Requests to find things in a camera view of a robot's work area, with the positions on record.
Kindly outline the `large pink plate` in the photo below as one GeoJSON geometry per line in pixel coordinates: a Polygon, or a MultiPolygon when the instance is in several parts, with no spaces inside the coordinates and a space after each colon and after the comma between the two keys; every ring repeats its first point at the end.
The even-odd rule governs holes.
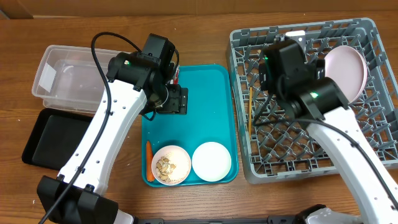
{"type": "Polygon", "coordinates": [[[367,75],[363,56],[352,47],[341,45],[325,57],[325,76],[339,86],[349,103],[355,102],[361,95],[367,75]]]}

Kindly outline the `bowl with food scraps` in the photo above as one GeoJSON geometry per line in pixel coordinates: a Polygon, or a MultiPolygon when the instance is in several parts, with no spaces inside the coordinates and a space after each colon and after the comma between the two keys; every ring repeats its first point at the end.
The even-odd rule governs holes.
{"type": "Polygon", "coordinates": [[[159,149],[152,158],[151,171],[155,180],[162,185],[181,184],[190,174],[192,168],[188,152],[180,146],[165,146],[159,149]]]}

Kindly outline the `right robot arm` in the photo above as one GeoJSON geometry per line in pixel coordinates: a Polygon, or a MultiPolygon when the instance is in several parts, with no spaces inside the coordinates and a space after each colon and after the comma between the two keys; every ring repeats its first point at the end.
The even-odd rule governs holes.
{"type": "Polygon", "coordinates": [[[298,123],[324,149],[353,195],[360,214],[334,212],[324,205],[304,210],[302,223],[396,223],[397,183],[377,157],[350,108],[363,89],[366,71],[356,50],[342,63],[305,62],[292,39],[262,50],[261,89],[275,96],[286,122],[298,123]]]}

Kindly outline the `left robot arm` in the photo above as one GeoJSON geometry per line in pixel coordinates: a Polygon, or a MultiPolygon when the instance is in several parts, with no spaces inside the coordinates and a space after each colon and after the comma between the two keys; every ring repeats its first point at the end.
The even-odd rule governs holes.
{"type": "Polygon", "coordinates": [[[37,194],[44,220],[54,223],[136,223],[104,195],[115,159],[138,116],[185,114],[188,90],[174,83],[179,53],[150,34],[143,48],[113,57],[101,70],[101,103],[73,155],[56,178],[43,176],[37,194]]]}

